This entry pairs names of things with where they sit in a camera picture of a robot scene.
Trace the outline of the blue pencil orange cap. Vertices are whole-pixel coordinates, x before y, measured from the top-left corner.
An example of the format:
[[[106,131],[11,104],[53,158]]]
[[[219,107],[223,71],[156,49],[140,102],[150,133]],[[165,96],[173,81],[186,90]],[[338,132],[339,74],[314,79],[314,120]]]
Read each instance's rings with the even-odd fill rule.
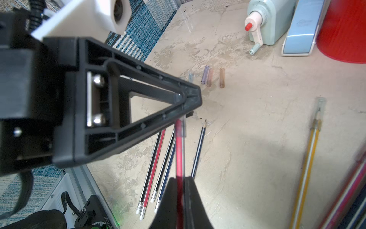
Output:
[[[198,141],[198,146],[197,146],[197,150],[196,150],[196,154],[195,154],[195,158],[194,158],[194,162],[193,162],[193,168],[191,171],[191,177],[195,178],[196,175],[196,171],[197,171],[197,167],[198,167],[198,163],[199,163],[199,157],[201,154],[201,150],[202,150],[202,145],[203,145],[203,141],[204,141],[204,137],[205,137],[205,131],[206,131],[206,127],[207,127],[207,120],[204,121],[201,133],[200,133],[200,138]]]

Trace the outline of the purple clear pencil cap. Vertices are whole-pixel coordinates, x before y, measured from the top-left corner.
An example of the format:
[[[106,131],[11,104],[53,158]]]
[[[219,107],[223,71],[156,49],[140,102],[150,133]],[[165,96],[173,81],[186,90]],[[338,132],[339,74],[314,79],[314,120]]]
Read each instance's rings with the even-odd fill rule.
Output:
[[[210,66],[206,65],[205,68],[204,68],[202,79],[201,79],[201,84],[202,85],[205,85],[206,82],[207,82],[209,70],[210,70]]]

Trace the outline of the black striped pencil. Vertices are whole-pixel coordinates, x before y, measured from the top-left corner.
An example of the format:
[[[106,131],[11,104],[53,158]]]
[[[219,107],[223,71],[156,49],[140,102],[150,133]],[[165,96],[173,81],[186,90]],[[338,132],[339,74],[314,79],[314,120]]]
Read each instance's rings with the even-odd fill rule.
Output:
[[[164,131],[159,132],[159,134],[157,135],[156,141],[155,141],[155,145],[153,148],[153,152],[152,152],[152,156],[151,156],[151,160],[150,160],[150,164],[149,164],[149,168],[145,177],[145,181],[144,181],[144,185],[143,185],[143,189],[142,189],[142,193],[140,196],[140,200],[136,209],[136,214],[140,215],[143,211],[143,205],[144,205],[144,201],[146,199],[146,195],[149,189],[149,182],[151,180],[151,175],[152,175],[152,171],[154,168],[154,163],[155,163],[155,159],[156,159],[156,155],[159,152],[159,147],[160,147],[160,142],[161,142],[161,137],[163,135]]]
[[[168,161],[169,161],[169,157],[170,157],[170,153],[171,153],[171,150],[172,150],[172,147],[173,147],[173,143],[174,143],[174,129],[172,131],[172,134],[171,134],[171,137],[170,137],[170,140],[169,140],[169,143],[168,143],[168,147],[167,147],[167,150],[166,150],[166,153],[165,153],[165,156],[164,156],[164,160],[163,160],[160,172],[159,172],[159,177],[157,179],[155,188],[153,190],[153,193],[152,193],[152,196],[151,196],[151,199],[150,199],[151,203],[155,202],[156,198],[159,199],[158,194],[161,193],[161,189],[162,189],[161,186],[162,186],[162,184],[164,182],[164,179],[165,179],[165,168],[166,168],[166,166],[168,164]]]

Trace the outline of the red striped pencil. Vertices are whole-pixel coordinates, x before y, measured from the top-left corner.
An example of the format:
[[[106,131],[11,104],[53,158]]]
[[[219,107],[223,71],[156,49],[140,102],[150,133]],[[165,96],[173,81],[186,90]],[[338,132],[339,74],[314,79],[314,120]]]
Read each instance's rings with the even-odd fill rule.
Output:
[[[149,182],[148,182],[147,190],[146,190],[145,197],[144,197],[143,208],[142,208],[142,211],[141,211],[140,217],[139,217],[140,220],[143,220],[145,217],[146,208],[147,208],[147,205],[149,202],[149,196],[150,196],[150,192],[151,192],[152,185],[153,185],[153,180],[154,180],[159,156],[161,153],[161,149],[162,149],[162,145],[163,145],[163,141],[164,141],[164,137],[165,137],[165,132],[166,132],[166,130],[164,129],[163,131],[161,131],[158,134],[157,141],[156,141],[156,144],[154,147],[153,163],[152,163],[152,168],[150,169],[150,173],[149,173]]]

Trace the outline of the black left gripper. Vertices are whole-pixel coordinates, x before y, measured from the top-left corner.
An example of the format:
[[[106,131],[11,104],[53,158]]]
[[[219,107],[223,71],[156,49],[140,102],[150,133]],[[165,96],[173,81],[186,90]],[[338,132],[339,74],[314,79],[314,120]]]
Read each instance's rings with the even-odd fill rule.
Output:
[[[65,75],[77,67],[77,38],[39,41],[26,11],[1,14],[1,175],[51,163],[63,120]]]

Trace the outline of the orange clear pencil cap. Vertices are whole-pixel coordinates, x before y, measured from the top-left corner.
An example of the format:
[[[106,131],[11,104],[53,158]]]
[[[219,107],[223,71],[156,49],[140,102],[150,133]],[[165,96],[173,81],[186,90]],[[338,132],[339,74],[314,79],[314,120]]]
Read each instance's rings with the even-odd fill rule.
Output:
[[[219,73],[220,73],[219,85],[220,85],[220,88],[224,88],[225,87],[225,69],[220,68]]]

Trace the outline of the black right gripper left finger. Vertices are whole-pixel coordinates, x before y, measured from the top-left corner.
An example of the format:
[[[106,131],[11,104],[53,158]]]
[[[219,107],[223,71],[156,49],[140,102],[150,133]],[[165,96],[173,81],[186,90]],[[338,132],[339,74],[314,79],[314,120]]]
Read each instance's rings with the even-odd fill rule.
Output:
[[[177,180],[169,178],[150,229],[175,229],[177,221]]]

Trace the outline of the pink clear pencil cap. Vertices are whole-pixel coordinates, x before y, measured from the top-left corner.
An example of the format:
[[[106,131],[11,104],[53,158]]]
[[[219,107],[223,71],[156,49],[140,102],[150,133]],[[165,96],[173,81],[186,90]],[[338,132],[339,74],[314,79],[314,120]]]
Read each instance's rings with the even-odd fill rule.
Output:
[[[209,72],[208,72],[207,82],[206,82],[206,86],[207,87],[211,87],[212,86],[212,79],[213,79],[213,68],[210,68],[209,69]]]

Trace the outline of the red pencil blue cap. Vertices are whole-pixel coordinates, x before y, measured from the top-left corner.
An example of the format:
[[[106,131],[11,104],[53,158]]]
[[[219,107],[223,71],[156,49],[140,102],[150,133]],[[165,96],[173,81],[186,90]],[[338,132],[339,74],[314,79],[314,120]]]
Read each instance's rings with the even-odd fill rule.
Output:
[[[184,228],[183,184],[184,184],[184,118],[175,122],[176,139],[176,181],[177,181],[177,229]]]

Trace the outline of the blue pencil pink cap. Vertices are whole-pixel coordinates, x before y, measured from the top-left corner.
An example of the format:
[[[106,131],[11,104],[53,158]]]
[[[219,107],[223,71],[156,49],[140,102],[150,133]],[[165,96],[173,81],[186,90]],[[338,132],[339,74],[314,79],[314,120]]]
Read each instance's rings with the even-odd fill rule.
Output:
[[[159,193],[159,198],[158,198],[157,203],[155,205],[155,209],[154,209],[154,212],[155,213],[158,212],[158,209],[159,209],[159,206],[160,206],[160,202],[163,199],[165,187],[166,187],[166,184],[168,182],[168,178],[169,178],[171,166],[172,166],[173,159],[174,159],[175,147],[176,147],[176,144],[174,143],[173,148],[172,148],[172,151],[171,151],[171,154],[170,154],[170,157],[169,157],[169,163],[168,163],[167,168],[166,168],[166,171],[165,171],[165,176],[164,176],[163,184],[162,184],[162,187],[161,187],[161,191]]]

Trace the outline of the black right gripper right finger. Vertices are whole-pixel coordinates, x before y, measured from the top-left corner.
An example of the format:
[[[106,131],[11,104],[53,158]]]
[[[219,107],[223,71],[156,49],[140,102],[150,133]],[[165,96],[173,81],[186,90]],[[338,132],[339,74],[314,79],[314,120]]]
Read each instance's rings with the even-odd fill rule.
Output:
[[[184,229],[213,229],[192,177],[184,179]]]

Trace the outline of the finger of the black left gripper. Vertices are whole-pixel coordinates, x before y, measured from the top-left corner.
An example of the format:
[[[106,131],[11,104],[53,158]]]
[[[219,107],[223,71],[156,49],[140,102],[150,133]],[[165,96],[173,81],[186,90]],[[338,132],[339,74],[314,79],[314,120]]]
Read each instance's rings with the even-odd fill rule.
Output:
[[[53,37],[51,53],[64,79],[53,139],[59,168],[124,152],[203,103],[199,86],[93,38]]]
[[[131,117],[130,99],[137,95],[158,102],[169,104],[163,110],[157,111],[149,117],[174,117],[174,95],[184,94],[188,97],[187,114],[194,111],[194,84],[171,75],[143,76],[136,80],[120,78],[118,80],[118,115],[119,117]]]

